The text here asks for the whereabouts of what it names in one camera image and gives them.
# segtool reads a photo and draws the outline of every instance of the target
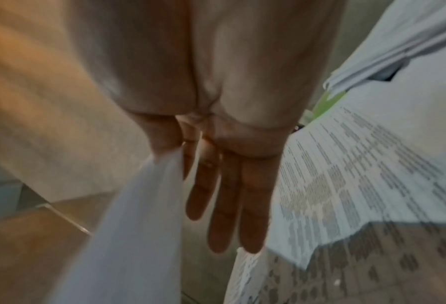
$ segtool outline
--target green object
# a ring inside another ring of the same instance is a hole
[[[313,109],[314,119],[323,115],[327,110],[329,110],[338,100],[341,99],[346,94],[346,92],[341,92],[335,97],[328,99],[330,92],[325,92],[321,98],[318,100]]]

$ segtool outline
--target finger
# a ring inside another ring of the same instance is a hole
[[[208,244],[214,252],[224,252],[231,242],[238,215],[238,188],[241,160],[238,155],[223,151],[221,183],[208,231]]]
[[[189,171],[191,171],[191,167],[193,167],[201,132],[185,122],[180,121],[179,125],[183,132],[183,177],[186,178]]]
[[[199,144],[199,161],[194,186],[186,203],[186,214],[198,220],[204,213],[219,176],[219,150],[209,139],[202,138]]]
[[[181,128],[174,116],[127,113],[143,129],[156,157],[179,148],[183,143]]]
[[[241,169],[242,205],[239,240],[249,253],[258,253],[268,231],[271,196],[278,177],[281,155],[264,158],[244,158]]]

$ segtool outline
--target palm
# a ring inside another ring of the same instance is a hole
[[[199,142],[190,218],[201,217],[221,176],[210,247],[227,248],[240,214],[242,245],[259,251],[284,143],[316,84],[344,1],[66,3],[83,63],[139,123],[153,153],[184,143],[187,173]]]

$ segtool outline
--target skin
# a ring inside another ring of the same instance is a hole
[[[67,0],[76,52],[136,121],[158,156],[200,155],[186,213],[198,220],[221,185],[214,252],[236,226],[251,253],[266,237],[284,144],[331,49],[345,0]]]

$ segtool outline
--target paper stack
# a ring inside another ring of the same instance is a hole
[[[368,78],[386,78],[406,60],[443,46],[446,0],[395,0],[366,40],[323,86],[333,96]]]

